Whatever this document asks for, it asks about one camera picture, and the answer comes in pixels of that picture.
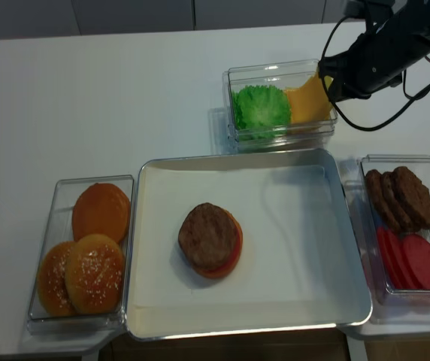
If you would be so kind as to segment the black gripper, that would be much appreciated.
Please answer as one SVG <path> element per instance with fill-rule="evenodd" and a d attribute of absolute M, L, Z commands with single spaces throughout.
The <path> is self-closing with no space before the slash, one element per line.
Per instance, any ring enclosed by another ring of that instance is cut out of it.
<path fill-rule="evenodd" d="M 404 70 L 430 53 L 430 32 L 378 32 L 334 56 L 322 55 L 320 76 L 333 78 L 328 88 L 330 102 L 367 99 L 390 85 Z"/>

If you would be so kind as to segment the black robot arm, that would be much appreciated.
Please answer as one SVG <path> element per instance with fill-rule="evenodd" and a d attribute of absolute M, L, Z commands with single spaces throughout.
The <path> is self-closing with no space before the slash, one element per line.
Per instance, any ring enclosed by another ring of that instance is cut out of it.
<path fill-rule="evenodd" d="M 348 50 L 324 56 L 319 75 L 329 76 L 331 102 L 368 99 L 402 83 L 402 73 L 430 54 L 430 1 L 408 1 L 384 21 L 367 24 Z"/>

